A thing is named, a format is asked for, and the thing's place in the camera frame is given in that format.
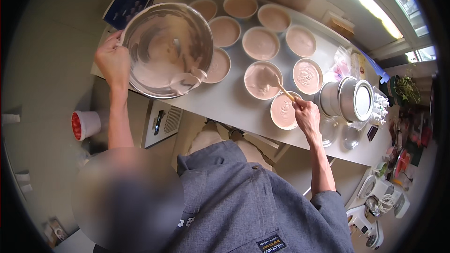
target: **pink cream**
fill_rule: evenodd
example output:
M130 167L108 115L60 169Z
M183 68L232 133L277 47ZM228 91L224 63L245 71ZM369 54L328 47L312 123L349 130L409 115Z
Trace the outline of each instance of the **pink cream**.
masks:
M290 24L289 16L276 7L262 8L258 13L261 24L276 32L284 31Z
M199 0L191 5L192 8L199 11L206 21L211 20L217 12L217 5L213 1Z
M242 39L245 52L256 60L270 60L278 52L276 37L264 28L253 28Z
M286 94L280 94L274 99L270 106L270 115L273 122L279 127L292 129L298 126L295 109Z
M271 67L273 72L277 73L280 80L282 76L279 75L278 70L273 66L270 66L266 62L256 63L251 65L246 71L244 76L244 83L247 90L256 98L261 100L268 100L275 97L280 91L277 87L272 87L266 80L266 74L263 74L265 67Z
M256 0L227 0L224 4L225 12L235 18L247 18L256 12Z
M230 17L217 17L210 22L214 46L228 47L239 38L239 24Z
M223 50L216 48L212 55L211 65L209 65L207 78L203 81L205 83L217 83L222 81L228 74L230 69L230 60Z
M314 37L301 27L289 28L286 42L291 50L301 57L309 57L315 52Z
M293 76L295 85L305 94L314 94L322 86L317 68L309 62L300 61L296 63Z

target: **wooden spatula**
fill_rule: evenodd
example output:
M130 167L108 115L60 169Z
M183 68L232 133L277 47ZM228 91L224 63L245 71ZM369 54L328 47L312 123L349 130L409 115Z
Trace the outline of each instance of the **wooden spatula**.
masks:
M267 83L270 86L280 88L286 94L286 96L291 99L291 101L295 102L294 97L292 97L292 95L288 91L286 91L286 89L284 89L284 87L280 84L278 75L271 68L269 68L268 66L265 67L262 74L263 78L266 79Z

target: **stand mixer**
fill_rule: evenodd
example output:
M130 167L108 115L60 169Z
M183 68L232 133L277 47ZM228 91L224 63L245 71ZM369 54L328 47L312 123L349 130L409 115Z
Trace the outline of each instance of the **stand mixer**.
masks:
M367 220L366 214L367 207L361 205L359 207L350 209L347 211L348 226L356 226L363 234L367 234L368 239L366 246L370 249L377 250L381 243L383 243L384 235L380 222L377 220L374 223L370 223Z

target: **man's right hand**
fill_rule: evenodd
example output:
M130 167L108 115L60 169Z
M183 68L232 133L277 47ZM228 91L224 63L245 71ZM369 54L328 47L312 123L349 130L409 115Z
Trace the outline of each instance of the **man's right hand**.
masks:
M95 52L94 61L108 82L112 92L128 91L131 59L128 49L117 47L122 31L111 34Z
M322 144L322 135L319 131L320 112L316 104L295 97L292 102L295 109L295 119L298 126L305 133L310 145Z

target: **electric cord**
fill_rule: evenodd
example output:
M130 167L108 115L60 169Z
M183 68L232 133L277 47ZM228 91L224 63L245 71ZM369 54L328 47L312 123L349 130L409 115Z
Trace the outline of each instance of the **electric cord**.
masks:
M413 182L414 178L409 178L408 175L407 175L405 172L403 172L403 171L402 171L402 173L408 178L408 180L409 180L411 183Z
M394 206L394 197L391 194L383 195L380 200L378 200L378 208L381 212L386 213L391 210Z

